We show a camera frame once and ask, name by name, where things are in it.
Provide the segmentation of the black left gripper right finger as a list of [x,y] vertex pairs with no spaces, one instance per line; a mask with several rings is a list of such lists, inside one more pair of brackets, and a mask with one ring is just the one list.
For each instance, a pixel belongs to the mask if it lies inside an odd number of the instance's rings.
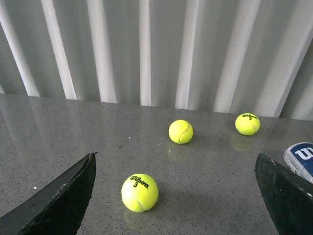
[[255,176],[266,208],[280,235],[313,233],[313,185],[260,153]]

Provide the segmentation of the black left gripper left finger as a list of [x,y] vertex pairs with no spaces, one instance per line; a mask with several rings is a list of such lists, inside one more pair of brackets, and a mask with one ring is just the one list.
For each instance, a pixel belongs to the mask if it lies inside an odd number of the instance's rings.
[[0,218],[2,235],[75,235],[91,199],[95,153],[89,153]]

